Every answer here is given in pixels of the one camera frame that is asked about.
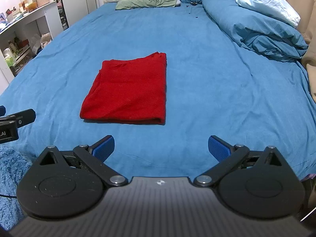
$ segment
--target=blue gripper pad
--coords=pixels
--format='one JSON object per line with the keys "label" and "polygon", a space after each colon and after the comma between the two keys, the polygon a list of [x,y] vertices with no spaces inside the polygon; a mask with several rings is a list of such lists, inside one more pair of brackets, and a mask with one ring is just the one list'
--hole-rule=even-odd
{"label": "blue gripper pad", "polygon": [[111,135],[107,135],[89,147],[88,151],[100,161],[104,162],[114,151],[115,142]]}
{"label": "blue gripper pad", "polygon": [[218,162],[223,161],[231,155],[230,148],[220,143],[212,136],[209,137],[209,152],[218,160]]}
{"label": "blue gripper pad", "polygon": [[5,107],[4,106],[0,106],[0,117],[4,116],[5,113],[6,113]]}

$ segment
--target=blue duvet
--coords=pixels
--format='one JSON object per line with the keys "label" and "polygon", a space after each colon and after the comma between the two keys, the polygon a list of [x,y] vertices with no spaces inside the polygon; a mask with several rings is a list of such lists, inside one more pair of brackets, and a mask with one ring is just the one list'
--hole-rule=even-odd
{"label": "blue duvet", "polygon": [[203,6],[240,47],[278,61],[300,59],[308,48],[295,28],[240,7],[236,0],[203,0]]}
{"label": "blue duvet", "polygon": [[[29,108],[37,114],[9,146],[38,156],[47,145],[72,150],[111,134],[115,151],[106,164],[126,177],[193,178],[217,163],[208,152],[215,134],[252,150],[277,146],[299,178],[316,172],[316,105],[298,62],[239,47],[202,5],[123,11],[115,5],[60,34],[0,96],[8,114]],[[165,125],[79,118],[102,61],[156,51],[167,54]]]}

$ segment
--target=white desk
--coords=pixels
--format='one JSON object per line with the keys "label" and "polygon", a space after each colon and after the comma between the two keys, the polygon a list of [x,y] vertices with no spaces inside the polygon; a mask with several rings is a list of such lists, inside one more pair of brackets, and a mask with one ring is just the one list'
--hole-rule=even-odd
{"label": "white desk", "polygon": [[[9,27],[7,27],[4,31],[0,33],[1,35],[7,31],[14,30],[16,28],[22,29],[28,38],[28,40],[31,39],[31,37],[34,34],[34,31],[32,29],[29,29],[27,25],[41,17],[45,16],[47,25],[49,28],[49,31],[52,35],[52,38],[54,39],[56,36],[58,36],[63,31],[63,26],[60,21],[58,8],[56,1],[50,2],[32,12],[30,12],[28,15],[24,16],[23,18],[17,20],[13,24],[11,24]],[[7,87],[10,82],[14,79],[14,75],[12,74],[11,70],[9,69],[4,56],[2,52],[0,52],[0,81],[3,82],[4,78],[6,79],[7,83],[2,84],[1,86]]]}

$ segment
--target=green pillow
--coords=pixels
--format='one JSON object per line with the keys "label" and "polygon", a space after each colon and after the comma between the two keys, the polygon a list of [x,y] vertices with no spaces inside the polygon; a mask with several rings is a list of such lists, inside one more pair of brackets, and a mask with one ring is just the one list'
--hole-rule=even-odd
{"label": "green pillow", "polygon": [[150,8],[150,7],[174,7],[177,0],[120,0],[115,9],[135,9],[135,8]]}

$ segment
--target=cable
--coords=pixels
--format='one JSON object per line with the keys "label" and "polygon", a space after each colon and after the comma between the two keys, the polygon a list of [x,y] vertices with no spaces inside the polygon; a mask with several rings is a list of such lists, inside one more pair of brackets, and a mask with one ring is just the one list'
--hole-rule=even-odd
{"label": "cable", "polygon": [[307,218],[310,214],[312,214],[314,210],[316,210],[316,207],[311,212],[309,212],[300,222],[302,222],[305,218]]}
{"label": "cable", "polygon": [[3,194],[0,194],[1,197],[4,197],[4,198],[12,198],[12,199],[16,199],[16,196],[11,196],[11,195],[3,195]]}

